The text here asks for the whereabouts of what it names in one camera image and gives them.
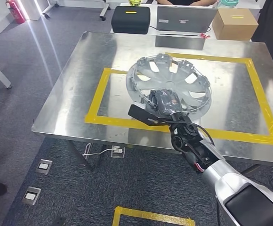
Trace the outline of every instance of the yellow tape rectangle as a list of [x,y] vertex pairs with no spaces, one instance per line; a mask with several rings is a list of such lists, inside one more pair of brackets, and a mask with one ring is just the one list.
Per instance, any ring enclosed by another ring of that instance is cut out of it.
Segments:
[[156,221],[182,225],[182,226],[195,226],[195,222],[190,218],[179,218],[179,217],[173,217],[173,216],[158,214],[158,213],[146,212],[141,210],[133,210],[133,209],[123,208],[121,206],[118,206],[115,208],[115,215],[113,216],[112,226],[118,226],[120,224],[121,215],[127,215],[135,218],[143,218],[148,220],[156,220]]
[[[262,112],[266,126],[269,132],[269,135],[264,134],[253,134],[253,133],[244,133],[244,132],[235,132],[220,129],[207,129],[213,138],[217,139],[225,139],[225,140],[234,140],[241,141],[248,143],[256,143],[256,144],[267,144],[273,145],[273,114],[271,111],[265,94],[263,91],[260,80],[256,71],[252,59],[249,58],[233,58],[233,57],[222,57],[222,56],[202,56],[202,55],[191,55],[191,54],[181,54],[181,53],[166,53],[176,58],[182,59],[197,59],[197,60],[210,60],[210,61],[219,61],[219,62],[229,62],[229,63],[240,63],[245,64],[250,75],[253,87],[260,105],[261,111]],[[100,125],[108,125],[108,126],[120,126],[132,129],[146,129],[146,130],[154,130],[160,132],[169,132],[167,126],[155,126],[150,127],[144,123],[130,120],[130,119],[121,119],[114,118],[107,116],[98,116],[98,110],[101,104],[102,98],[105,92],[105,89],[109,79],[110,74],[127,74],[125,71],[114,70],[111,68],[104,68],[101,78],[93,98],[92,103],[85,116],[85,123],[91,124],[100,124]]]

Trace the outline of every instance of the person's hand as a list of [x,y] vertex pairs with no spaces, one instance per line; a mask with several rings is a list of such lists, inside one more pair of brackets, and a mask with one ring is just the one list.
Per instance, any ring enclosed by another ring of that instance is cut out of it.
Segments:
[[198,1],[190,4],[190,6],[199,6]]
[[190,6],[210,6],[216,2],[216,0],[200,0],[193,2]]

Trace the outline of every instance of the red fire extinguisher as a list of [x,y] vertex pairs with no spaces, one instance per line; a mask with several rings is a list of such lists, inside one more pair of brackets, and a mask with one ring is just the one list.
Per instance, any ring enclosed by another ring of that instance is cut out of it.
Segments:
[[17,23],[22,24],[26,21],[23,14],[21,14],[20,10],[17,7],[15,0],[7,0],[6,5]]

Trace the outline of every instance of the metal tabletop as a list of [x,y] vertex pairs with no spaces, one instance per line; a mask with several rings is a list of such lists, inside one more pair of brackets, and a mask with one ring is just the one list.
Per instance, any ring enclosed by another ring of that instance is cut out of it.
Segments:
[[132,100],[124,73],[159,53],[186,58],[209,79],[211,107],[197,123],[221,154],[273,165],[273,61],[264,43],[85,32],[32,131],[174,153],[167,128],[150,130],[127,115]]

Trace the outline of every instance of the laptop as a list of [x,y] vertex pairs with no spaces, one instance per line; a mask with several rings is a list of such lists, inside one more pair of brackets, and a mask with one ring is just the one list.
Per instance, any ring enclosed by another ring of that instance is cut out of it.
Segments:
[[158,6],[157,30],[204,33],[217,13],[216,8]]

